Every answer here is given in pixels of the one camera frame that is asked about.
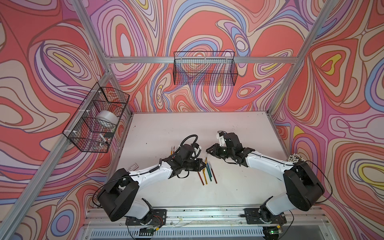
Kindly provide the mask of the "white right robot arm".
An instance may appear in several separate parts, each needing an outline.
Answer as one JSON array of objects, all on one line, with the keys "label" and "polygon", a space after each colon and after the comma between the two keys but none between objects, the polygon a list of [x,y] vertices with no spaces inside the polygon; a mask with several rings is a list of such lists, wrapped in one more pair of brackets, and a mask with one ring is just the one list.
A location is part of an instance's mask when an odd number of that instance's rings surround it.
[{"label": "white right robot arm", "polygon": [[218,143],[206,149],[209,155],[224,161],[231,159],[238,166],[260,170],[284,183],[285,191],[261,205],[259,213],[265,219],[292,209],[308,211],[325,193],[318,177],[299,155],[278,160],[244,147],[235,133],[225,131],[219,131],[217,139]]}]

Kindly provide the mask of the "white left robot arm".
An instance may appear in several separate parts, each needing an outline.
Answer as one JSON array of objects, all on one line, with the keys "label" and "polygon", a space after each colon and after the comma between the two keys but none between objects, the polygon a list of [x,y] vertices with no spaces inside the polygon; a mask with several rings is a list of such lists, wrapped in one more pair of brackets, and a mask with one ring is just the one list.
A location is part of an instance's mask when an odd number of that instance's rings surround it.
[{"label": "white left robot arm", "polygon": [[183,144],[175,153],[150,168],[134,172],[124,168],[117,170],[97,195],[100,206],[112,222],[128,217],[147,224],[154,216],[153,207],[144,198],[137,198],[139,190],[160,181],[180,178],[183,171],[202,171],[206,164],[199,157],[201,150],[196,143]]}]

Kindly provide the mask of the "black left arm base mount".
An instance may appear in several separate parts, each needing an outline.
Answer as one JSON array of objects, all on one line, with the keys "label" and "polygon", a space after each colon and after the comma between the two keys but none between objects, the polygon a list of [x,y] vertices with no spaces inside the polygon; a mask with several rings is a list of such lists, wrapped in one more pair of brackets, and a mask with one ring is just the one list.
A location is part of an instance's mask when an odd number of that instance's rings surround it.
[{"label": "black left arm base mount", "polygon": [[144,198],[135,200],[125,214],[126,226],[162,227],[167,221],[167,210],[153,208]]}]

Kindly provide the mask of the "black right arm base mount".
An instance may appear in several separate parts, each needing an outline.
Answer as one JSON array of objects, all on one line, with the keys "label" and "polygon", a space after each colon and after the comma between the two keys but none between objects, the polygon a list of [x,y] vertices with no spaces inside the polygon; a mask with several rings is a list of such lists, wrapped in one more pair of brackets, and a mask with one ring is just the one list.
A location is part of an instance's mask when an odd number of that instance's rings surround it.
[{"label": "black right arm base mount", "polygon": [[244,213],[240,214],[239,217],[245,218],[249,225],[276,224],[282,226],[286,224],[287,220],[284,214],[273,215],[268,210],[267,201],[271,198],[268,198],[259,208],[245,208]]}]

